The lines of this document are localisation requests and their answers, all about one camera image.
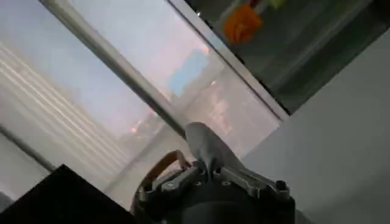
bolt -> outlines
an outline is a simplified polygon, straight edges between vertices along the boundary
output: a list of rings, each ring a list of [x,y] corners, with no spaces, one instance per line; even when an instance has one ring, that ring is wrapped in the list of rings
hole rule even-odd
[[[279,191],[287,191],[287,184],[286,182],[282,181],[282,180],[278,180],[276,181],[276,189],[278,189]]]
[[[223,182],[222,182],[222,185],[223,185],[223,186],[229,186],[229,185],[230,185],[230,182],[229,182],[229,181],[223,181]]]

window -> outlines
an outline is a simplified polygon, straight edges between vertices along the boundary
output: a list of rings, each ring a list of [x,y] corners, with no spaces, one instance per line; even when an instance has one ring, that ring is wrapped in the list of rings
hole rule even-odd
[[[212,128],[244,156],[278,119],[205,41],[161,0],[69,0],[189,121]]]

sky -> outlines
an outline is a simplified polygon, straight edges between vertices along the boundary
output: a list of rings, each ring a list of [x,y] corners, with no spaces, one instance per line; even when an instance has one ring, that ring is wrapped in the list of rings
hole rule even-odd
[[[70,2],[156,88],[179,93],[201,73],[172,81],[177,71],[199,71],[202,59],[185,60],[199,49],[206,56],[208,48],[165,1]],[[114,136],[128,133],[151,111],[38,1],[1,4],[0,39]]]

